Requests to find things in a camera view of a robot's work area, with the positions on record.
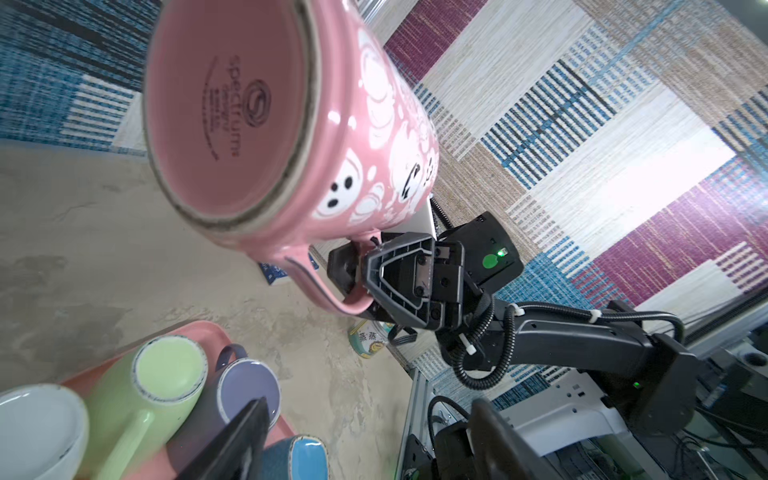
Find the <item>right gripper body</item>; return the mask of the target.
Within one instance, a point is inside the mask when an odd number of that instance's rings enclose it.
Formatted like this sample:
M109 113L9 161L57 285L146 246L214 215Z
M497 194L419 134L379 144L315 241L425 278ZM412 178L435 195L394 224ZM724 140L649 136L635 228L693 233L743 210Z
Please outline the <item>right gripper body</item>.
M464 323L465 248L459 241L435 244L430 295L430 326L452 331Z

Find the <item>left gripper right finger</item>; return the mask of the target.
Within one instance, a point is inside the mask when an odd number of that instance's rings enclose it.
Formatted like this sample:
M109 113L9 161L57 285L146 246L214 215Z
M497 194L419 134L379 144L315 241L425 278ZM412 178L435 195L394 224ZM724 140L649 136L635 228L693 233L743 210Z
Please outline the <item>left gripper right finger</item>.
M472 402L469 418L476 479L560 479L485 399Z

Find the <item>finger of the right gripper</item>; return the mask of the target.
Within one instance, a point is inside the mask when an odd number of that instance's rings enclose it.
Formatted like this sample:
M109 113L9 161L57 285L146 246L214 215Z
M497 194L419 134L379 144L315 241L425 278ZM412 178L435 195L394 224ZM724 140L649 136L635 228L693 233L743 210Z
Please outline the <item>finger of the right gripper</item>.
M355 242L349 241L332 249L326 271L331 283L343 294L344 303L368 301L368 292L359 279L360 253Z
M404 233L365 254L363 285L402 327L436 330L444 323L444 306L432 300L435 239L425 233Z

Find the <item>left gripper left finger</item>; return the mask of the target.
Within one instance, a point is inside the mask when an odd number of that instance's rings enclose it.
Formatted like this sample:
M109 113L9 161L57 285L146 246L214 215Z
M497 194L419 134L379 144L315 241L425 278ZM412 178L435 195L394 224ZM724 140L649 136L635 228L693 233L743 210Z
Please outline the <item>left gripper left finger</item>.
M251 400L177 479L259 479L269 425L266 399Z

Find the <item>pink ghost pattern mug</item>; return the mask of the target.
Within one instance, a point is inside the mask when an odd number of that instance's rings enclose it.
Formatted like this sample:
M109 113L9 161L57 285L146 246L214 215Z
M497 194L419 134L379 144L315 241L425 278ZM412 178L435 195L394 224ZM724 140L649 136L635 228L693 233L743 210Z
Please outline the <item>pink ghost pattern mug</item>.
M369 252L426 203L436 128L351 1L169 1L143 85L150 163L211 242L285 271L318 306L357 315L309 248Z

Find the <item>white mug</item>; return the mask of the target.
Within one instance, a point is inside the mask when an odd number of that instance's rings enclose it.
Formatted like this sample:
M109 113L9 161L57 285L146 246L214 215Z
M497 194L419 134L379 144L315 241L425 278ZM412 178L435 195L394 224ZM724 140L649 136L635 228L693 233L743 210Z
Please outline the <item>white mug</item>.
M1 394L3 479L73 479L88 436L86 406L67 387L33 384Z

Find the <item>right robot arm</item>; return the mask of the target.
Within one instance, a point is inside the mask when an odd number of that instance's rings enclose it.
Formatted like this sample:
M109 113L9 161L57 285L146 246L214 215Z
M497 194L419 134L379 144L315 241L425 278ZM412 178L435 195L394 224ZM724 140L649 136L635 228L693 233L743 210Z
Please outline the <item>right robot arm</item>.
M440 358L464 387L487 391L518 364L594 374L603 398L642 435L669 435L692 418L697 357L683 322L619 301L585 310L545 302L505 302L496 293L523 270L518 250L490 213L437 237L389 233L369 253L332 250L327 273L345 293L365 287L364 318L388 323L391 343L435 335Z

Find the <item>blue mug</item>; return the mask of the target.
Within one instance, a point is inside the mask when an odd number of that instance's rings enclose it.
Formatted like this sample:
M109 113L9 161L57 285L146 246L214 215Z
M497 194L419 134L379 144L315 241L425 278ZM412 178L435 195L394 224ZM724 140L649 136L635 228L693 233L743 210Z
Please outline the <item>blue mug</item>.
M267 447L261 458L259 479L328 480L328 453L316 437L299 435Z

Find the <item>purple mug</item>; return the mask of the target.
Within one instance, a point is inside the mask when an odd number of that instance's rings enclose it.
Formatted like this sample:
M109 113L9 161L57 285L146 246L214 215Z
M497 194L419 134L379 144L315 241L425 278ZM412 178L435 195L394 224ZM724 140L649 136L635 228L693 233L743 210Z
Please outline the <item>purple mug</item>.
M277 376L241 345L225 346L195 407L167 443L174 471L182 472L250 401L259 399L266 400L268 427L273 428L281 413Z

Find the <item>light green mug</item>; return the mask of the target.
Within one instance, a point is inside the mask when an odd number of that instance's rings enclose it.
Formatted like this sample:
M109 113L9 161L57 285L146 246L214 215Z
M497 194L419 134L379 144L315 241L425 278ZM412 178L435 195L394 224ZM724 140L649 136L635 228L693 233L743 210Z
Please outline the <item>light green mug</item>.
M150 460L185 422L207 375L203 348L180 335L119 359L85 396L89 437L77 475L121 479Z

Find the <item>blue treehouse book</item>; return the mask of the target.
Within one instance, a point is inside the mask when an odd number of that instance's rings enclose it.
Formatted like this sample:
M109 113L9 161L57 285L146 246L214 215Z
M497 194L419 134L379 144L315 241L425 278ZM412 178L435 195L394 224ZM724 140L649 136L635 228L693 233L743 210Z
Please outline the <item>blue treehouse book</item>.
M279 253L281 254L280 257L278 257L276 254L274 258L271 258L271 260L277 260L278 258L282 259L285 256L285 252ZM312 271L317 271L319 269L319 265L311 253L307 253L307 262L310 264ZM291 276L289 272L285 271L279 265L266 262L257 262L257 265L269 286L294 283L293 276Z

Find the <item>small round tin can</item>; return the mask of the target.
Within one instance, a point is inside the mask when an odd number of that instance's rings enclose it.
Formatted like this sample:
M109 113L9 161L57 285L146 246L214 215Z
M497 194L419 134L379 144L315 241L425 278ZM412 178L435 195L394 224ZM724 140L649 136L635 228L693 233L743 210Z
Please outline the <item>small round tin can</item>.
M357 355L369 359L389 344L394 325L375 320L361 320L348 331L348 340Z

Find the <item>pink plastic tray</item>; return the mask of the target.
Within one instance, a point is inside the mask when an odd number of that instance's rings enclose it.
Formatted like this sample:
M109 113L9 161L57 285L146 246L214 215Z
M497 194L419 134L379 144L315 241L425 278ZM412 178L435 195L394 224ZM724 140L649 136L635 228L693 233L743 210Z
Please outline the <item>pink plastic tray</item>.
M209 321L192 321L64 381L86 402L83 479L173 479L252 399L267 402L267 445L294 436L265 363Z

